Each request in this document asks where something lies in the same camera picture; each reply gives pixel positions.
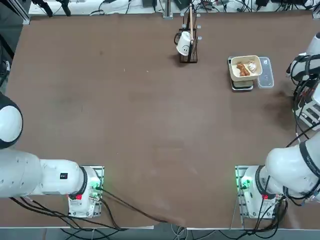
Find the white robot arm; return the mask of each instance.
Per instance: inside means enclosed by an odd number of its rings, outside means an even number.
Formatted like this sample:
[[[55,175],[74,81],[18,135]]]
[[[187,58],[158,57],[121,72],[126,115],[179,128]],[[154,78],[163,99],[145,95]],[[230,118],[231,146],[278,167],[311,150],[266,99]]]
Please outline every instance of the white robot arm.
[[[21,136],[23,117],[19,107],[0,93],[0,198],[30,195],[67,195],[69,214],[78,218],[100,215],[102,175],[91,166],[65,159],[39,159],[9,149]]]
[[[296,82],[319,79],[320,33],[314,36],[307,51],[294,59],[286,73]],[[312,99],[320,104],[319,85]],[[262,202],[261,213],[269,209],[264,218],[272,218],[277,196],[300,199],[302,205],[313,199],[320,202],[319,146],[320,132],[295,146],[271,150],[264,166],[248,167],[239,185],[250,218],[258,218]]]

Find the black cable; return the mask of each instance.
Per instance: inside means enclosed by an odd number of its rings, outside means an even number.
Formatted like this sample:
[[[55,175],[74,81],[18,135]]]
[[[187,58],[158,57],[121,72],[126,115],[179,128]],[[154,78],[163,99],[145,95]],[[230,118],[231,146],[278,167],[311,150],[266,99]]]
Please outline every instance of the black cable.
[[[162,8],[162,11],[165,12],[164,7],[162,6],[161,0],[159,0],[160,6]]]
[[[128,7],[127,7],[127,9],[126,9],[126,11],[125,11],[125,14],[127,14],[128,13],[128,11],[129,11],[129,7],[130,7],[130,3],[131,3],[131,0],[128,0],[129,2],[128,2]]]
[[[243,234],[241,234],[241,235],[238,236],[238,237],[230,237],[230,236],[225,235],[221,230],[218,230],[218,231],[219,231],[223,236],[225,236],[226,238],[232,239],[232,240],[238,240],[238,239],[244,237],[245,235],[247,235],[247,233],[244,232]]]
[[[299,207],[302,207],[303,204],[296,203],[296,202],[294,201],[294,199],[295,199],[295,200],[304,200],[304,199],[307,199],[307,198],[311,197],[311,196],[314,194],[314,192],[317,190],[317,188],[319,187],[319,185],[320,185],[320,179],[316,182],[316,184],[313,186],[313,188],[312,188],[306,195],[304,195],[304,196],[302,196],[302,197],[288,196],[288,198],[294,203],[294,205],[299,206]]]
[[[266,183],[265,183],[265,187],[264,187],[264,193],[267,193],[267,188],[268,188],[268,183],[269,183],[269,180],[270,180],[270,176],[268,176],[267,180],[266,180]],[[257,237],[259,238],[262,238],[262,239],[269,239],[269,238],[272,238],[277,230],[278,230],[278,227],[279,227],[279,222],[281,221],[281,219],[284,217],[284,215],[286,214],[287,210],[285,209],[285,212],[281,215],[280,217],[280,207],[281,207],[281,201],[278,205],[278,211],[277,211],[277,222],[276,224],[274,224],[274,222],[272,222],[270,225],[268,225],[267,227],[263,228],[263,229],[258,229],[259,228],[259,225],[261,223],[261,220],[263,219],[263,217],[265,216],[265,214],[269,211],[269,209],[271,207],[273,207],[273,205],[269,206],[263,213],[263,215],[261,216],[260,218],[260,214],[261,214],[261,211],[262,211],[262,207],[263,207],[263,204],[264,204],[264,198],[262,198],[262,201],[261,201],[261,205],[260,205],[260,209],[259,209],[259,214],[258,214],[258,218],[257,218],[257,221],[256,221],[256,224],[255,224],[255,227],[253,230],[247,230],[247,229],[244,229],[244,233],[242,233],[240,236],[238,237],[229,237],[227,235],[225,235],[222,231],[219,230],[219,232],[221,234],[223,234],[226,238],[228,239],[232,239],[232,240],[239,240],[240,238],[246,236],[246,235],[256,235]],[[265,232],[269,232],[271,230],[275,229],[275,231],[268,237],[263,237],[263,236],[259,236],[257,235],[257,233],[265,233]]]
[[[180,227],[177,229],[177,231],[175,232],[174,231],[174,229],[172,228],[172,226],[171,226],[171,229],[172,229],[172,231],[173,231],[173,233],[174,233],[174,239],[173,240],[176,240],[176,238],[178,237],[178,236],[181,236],[183,233],[183,231],[186,229],[185,227],[181,227],[181,230],[179,231],[179,229],[180,229]],[[185,238],[179,238],[180,240],[186,240],[186,238],[187,238],[187,233],[185,233],[185,235],[186,235],[186,237]]]
[[[227,12],[227,5],[224,4],[223,0],[220,0],[223,6],[223,10],[226,13]]]
[[[268,184],[269,184],[269,180],[270,180],[270,175],[268,176],[268,178],[267,178],[267,180],[266,180],[263,194],[266,194],[266,193],[267,193],[267,187],[268,187]],[[261,205],[260,205],[260,210],[259,210],[258,218],[257,218],[257,220],[256,220],[256,224],[255,224],[255,227],[254,227],[255,230],[257,230],[258,227],[259,227],[259,223],[260,223],[260,222],[259,222],[259,218],[260,218],[262,206],[264,205],[264,201],[265,201],[265,198],[263,197],[263,198],[262,198],[262,201],[261,201]]]
[[[43,11],[42,7],[40,7],[38,4],[37,4],[37,6],[41,9],[42,12],[44,12],[47,16],[49,16],[48,13],[46,13],[45,11]],[[52,14],[52,16],[54,16],[61,8],[62,8],[62,5],[58,8],[57,11],[55,11],[55,12]]]
[[[102,1],[102,2],[100,3],[99,7],[98,7],[98,10],[92,11],[89,15],[92,15],[92,14],[95,14],[95,13],[100,13],[100,12],[105,12],[105,11],[103,11],[103,10],[100,9],[101,6],[102,6],[102,4],[104,4],[104,3],[105,3],[105,1]]]
[[[21,207],[23,207],[24,209],[30,210],[30,211],[35,212],[35,213],[43,214],[43,215],[46,215],[46,216],[58,218],[58,216],[56,216],[56,215],[54,215],[52,213],[43,212],[43,211],[39,211],[39,210],[33,209],[31,207],[28,207],[28,206],[24,205],[22,202],[19,202],[18,200],[13,198],[13,197],[10,197],[10,199],[12,201],[14,201],[16,204],[18,204]],[[69,216],[69,215],[65,215],[65,214],[63,214],[61,212],[58,212],[58,211],[53,211],[53,212],[58,213],[59,215],[63,216],[63,218],[77,219],[77,220],[81,220],[81,221],[84,221],[84,222],[87,222],[87,223],[96,224],[96,225],[100,225],[100,226],[103,226],[103,227],[106,227],[106,228],[111,228],[111,229],[117,230],[115,227],[112,227],[112,226],[109,226],[109,225],[106,225],[106,224],[103,224],[103,223],[100,223],[100,222],[91,221],[91,220],[88,220],[86,218],[76,217],[76,216]]]
[[[290,147],[298,138],[300,138],[304,133],[309,132],[311,129],[315,128],[316,126],[320,125],[320,121],[317,122],[316,124],[312,125],[311,127],[307,128],[304,130],[302,133],[300,133],[297,137],[295,137],[289,144],[286,146],[286,148]]]
[[[285,8],[285,11],[288,11],[290,9],[290,6],[291,6],[291,4],[287,4],[286,8]]]
[[[194,235],[193,235],[192,231],[191,231],[191,235],[192,235],[192,239],[193,239],[193,240],[199,240],[199,239],[204,239],[204,238],[206,238],[206,237],[209,237],[211,234],[213,234],[213,233],[216,232],[216,231],[217,231],[217,230],[213,230],[213,231],[209,232],[208,234],[206,234],[206,235],[204,235],[204,236],[201,236],[201,237],[198,237],[198,238],[196,238],[196,239],[194,239]]]
[[[306,9],[306,10],[310,10],[312,8],[314,8],[316,5],[315,5],[315,0],[312,0],[312,4],[310,6],[306,6],[306,4],[304,3],[304,1],[302,1],[302,5],[303,7]]]
[[[208,9],[206,8],[206,5],[204,4],[204,1],[201,0],[201,2],[199,3],[199,5],[202,4],[204,10],[208,13]]]
[[[194,10],[195,13],[197,12],[198,8],[199,8],[201,5],[203,5],[203,8],[205,8],[206,12],[208,12],[208,10],[206,9],[206,7],[205,7],[205,5],[204,5],[204,3],[203,3],[203,0],[201,0],[200,3],[198,3],[198,4],[195,6],[195,8],[193,8],[193,6],[192,6],[192,9]]]
[[[286,7],[287,7],[287,4],[283,4],[281,11],[285,11],[285,10],[286,10]]]
[[[193,0],[193,1],[191,2],[192,9],[194,9],[194,2],[195,2],[195,0]],[[189,9],[190,9],[190,6],[188,6],[188,7],[186,8],[186,10],[184,11],[184,13],[188,12]]]
[[[313,84],[313,86],[309,86],[309,89],[308,89],[308,93],[307,93],[307,95],[304,97],[304,101],[303,101],[303,105],[302,105],[302,107],[301,107],[301,109],[300,109],[300,113],[299,113],[299,115],[298,115],[298,119],[300,118],[300,116],[302,115],[302,112],[303,112],[303,110],[304,110],[304,108],[305,108],[305,105],[306,105],[306,103],[307,103],[307,101],[310,99],[310,95],[312,94],[312,89],[314,88],[314,87],[317,87],[317,85],[318,85],[318,83],[320,82],[320,79],[318,78],[317,79],[317,81],[316,82],[314,82],[314,84]],[[299,124],[297,125],[296,124],[296,132],[297,132],[297,126],[299,127],[299,129],[300,129],[300,131],[302,131],[302,129],[301,129],[301,127],[299,126]]]
[[[101,201],[101,202],[103,203],[103,205],[106,207],[106,209],[107,209],[107,211],[108,211],[108,213],[109,213],[109,217],[110,217],[110,219],[111,219],[111,222],[112,222],[113,226],[120,231],[121,228],[118,226],[118,224],[116,224],[116,221],[115,221],[115,219],[114,219],[114,216],[113,216],[112,213],[111,213],[111,209],[110,209],[109,205],[108,205],[108,204],[106,203],[106,201],[103,200],[102,198],[100,198],[100,201]]]
[[[296,93],[294,94],[293,96],[293,114],[294,114],[294,120],[295,120],[295,124],[296,126],[298,126],[298,128],[300,129],[301,132],[303,132],[299,122],[298,122],[298,117],[297,117],[297,108],[299,106],[299,102],[298,102],[298,99],[300,97],[300,95],[302,94],[302,92],[304,91],[305,87],[307,86],[308,84],[308,81],[304,81],[303,83],[302,82],[299,82],[299,84],[297,85],[297,91]],[[303,134],[306,139],[309,139],[308,135],[306,133]]]
[[[242,5],[241,10],[242,10],[242,12],[246,11],[244,4]]]
[[[73,229],[82,229],[82,227],[81,227],[80,225],[78,225],[73,219],[72,219],[72,221],[74,222],[74,224],[75,224],[77,227],[73,226],[73,225],[72,225],[71,223],[69,223],[67,220],[63,219],[63,215],[62,215],[62,216],[61,216],[61,215],[59,216],[59,215],[56,214],[54,211],[51,211],[50,209],[42,206],[42,205],[41,205],[40,203],[38,203],[38,202],[37,202],[36,204],[39,204],[40,207],[37,207],[37,206],[32,205],[31,203],[27,202],[23,197],[20,197],[20,199],[21,199],[26,205],[28,205],[28,206],[31,207],[31,208],[38,209],[38,210],[43,210],[43,211],[47,211],[47,212],[55,215],[57,218],[61,219],[63,222],[65,222],[68,226],[70,226],[70,227],[73,228]]]
[[[296,67],[296,65],[298,64],[298,63],[300,63],[302,60],[304,60],[305,58],[309,58],[310,57],[310,55],[304,55],[304,56],[302,56],[300,59],[298,59],[295,63],[294,63],[294,65],[293,65],[293,67],[292,67],[292,70],[290,71],[290,79],[291,79],[291,81],[293,82],[293,84],[294,85],[298,85],[297,83],[295,83],[294,82],[294,76],[293,76],[293,72],[294,72],[294,69],[295,69],[295,67]]]
[[[275,12],[278,12],[278,10],[281,8],[283,3],[284,3],[284,0],[281,0],[280,6],[275,10]]]
[[[219,9],[218,8],[216,8],[215,6],[212,6],[217,12],[219,12],[220,13],[220,11],[219,11]]]
[[[100,191],[103,191],[103,192],[105,192],[105,193],[109,194],[109,195],[110,195],[110,196],[112,196],[113,198],[117,199],[117,200],[118,200],[118,201],[120,201],[121,203],[123,203],[123,204],[127,205],[127,206],[128,206],[128,207],[130,207],[131,209],[133,209],[133,210],[137,211],[138,213],[140,213],[140,214],[142,214],[142,215],[146,216],[146,217],[147,217],[147,218],[149,218],[149,219],[152,219],[152,220],[157,221],[157,222],[159,222],[159,223],[167,223],[167,221],[165,221],[165,220],[162,220],[162,219],[156,218],[156,217],[154,217],[154,216],[151,216],[151,215],[149,215],[149,214],[145,213],[144,211],[141,211],[140,209],[138,209],[138,208],[136,208],[136,207],[132,206],[131,204],[129,204],[129,203],[127,203],[127,202],[123,201],[121,198],[119,198],[119,197],[115,196],[114,194],[112,194],[111,192],[109,192],[109,191],[107,191],[107,190],[104,190],[104,189],[103,189],[103,188],[101,188],[101,187],[96,187],[95,189],[100,190]]]
[[[65,240],[69,240],[72,237],[75,237],[77,233],[81,232],[81,230],[76,231],[75,233],[71,234],[70,236],[68,236]]]
[[[239,8],[237,8],[236,10],[239,11],[239,12],[243,12],[245,10],[245,5],[242,4],[241,9],[239,10]]]
[[[98,232],[99,234],[101,234],[102,237],[94,237],[94,238],[91,239],[91,238],[85,238],[85,237],[77,236],[76,234],[79,233],[79,232],[81,232],[81,231],[92,232],[92,229],[90,229],[90,230],[89,230],[89,229],[80,229],[79,231],[76,231],[76,232],[74,232],[74,233],[67,232],[66,230],[64,230],[64,229],[62,229],[62,228],[60,228],[60,230],[61,230],[62,232],[64,232],[65,234],[68,234],[68,235],[70,235],[70,236],[72,236],[72,237],[75,237],[75,238],[77,238],[77,239],[82,239],[82,240],[110,239],[110,238],[109,238],[110,236],[112,236],[112,235],[114,235],[114,234],[116,234],[116,233],[119,232],[119,230],[116,230],[115,232],[106,235],[106,234],[104,234],[103,232],[99,231],[98,229],[94,229],[94,231],[95,231],[95,232]]]
[[[239,0],[233,0],[233,1],[236,1],[236,2],[238,2],[238,3],[243,4],[243,5],[246,7],[246,9],[248,9],[248,12],[252,12],[252,11],[250,11],[250,7],[249,7],[245,2],[239,1]]]

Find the table surface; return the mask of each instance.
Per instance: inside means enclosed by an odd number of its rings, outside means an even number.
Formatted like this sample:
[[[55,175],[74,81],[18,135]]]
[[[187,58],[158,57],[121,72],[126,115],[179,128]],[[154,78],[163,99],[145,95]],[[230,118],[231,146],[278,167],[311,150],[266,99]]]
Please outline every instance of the table surface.
[[[179,64],[173,38],[180,17],[33,19],[23,27],[7,88],[24,117],[16,148],[103,165],[105,188],[155,217],[229,228],[235,166],[263,164],[295,136],[285,71],[319,23],[306,11],[202,14],[197,21],[199,61]],[[231,91],[227,58],[243,55],[270,58],[274,88]],[[67,212],[64,196],[35,198]],[[120,226],[155,224],[107,201]],[[65,226],[8,199],[0,206],[1,227]],[[319,214],[314,204],[290,205],[280,227],[319,229]],[[111,224],[106,211],[94,220]],[[241,228],[238,207],[232,227]]]

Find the clear plastic container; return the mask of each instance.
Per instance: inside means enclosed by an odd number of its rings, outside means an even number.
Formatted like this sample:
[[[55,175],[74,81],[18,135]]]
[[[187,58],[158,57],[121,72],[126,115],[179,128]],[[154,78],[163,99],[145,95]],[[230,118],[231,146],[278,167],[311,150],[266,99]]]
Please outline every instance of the clear plastic container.
[[[266,56],[260,56],[259,59],[262,66],[262,74],[257,78],[257,85],[260,89],[273,88],[275,81],[270,59]]]

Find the black wire rack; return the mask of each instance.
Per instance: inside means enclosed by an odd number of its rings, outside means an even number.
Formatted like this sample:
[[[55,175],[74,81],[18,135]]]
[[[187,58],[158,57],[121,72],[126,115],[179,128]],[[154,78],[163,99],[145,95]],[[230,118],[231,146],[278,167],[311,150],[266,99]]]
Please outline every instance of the black wire rack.
[[[191,27],[193,30],[193,39],[190,41],[189,52],[188,55],[178,54],[179,62],[183,64],[196,64],[198,62],[198,41],[201,39],[200,36],[197,35],[197,30],[201,28],[200,25],[197,25],[197,18],[200,17],[199,13],[196,13],[196,9],[193,4],[190,6],[187,20],[185,23],[185,14],[183,14],[182,19],[182,28],[179,28],[179,33],[177,35],[181,36],[182,32],[191,32]]]

